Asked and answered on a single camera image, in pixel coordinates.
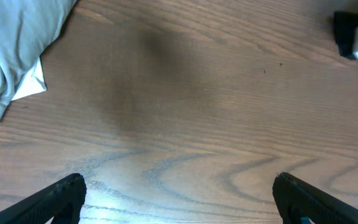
light blue cloth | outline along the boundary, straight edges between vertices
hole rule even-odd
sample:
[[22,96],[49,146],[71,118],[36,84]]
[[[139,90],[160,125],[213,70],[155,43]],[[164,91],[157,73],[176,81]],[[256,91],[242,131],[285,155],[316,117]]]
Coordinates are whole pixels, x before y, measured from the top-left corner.
[[0,119],[15,86],[59,35],[76,0],[0,0]]

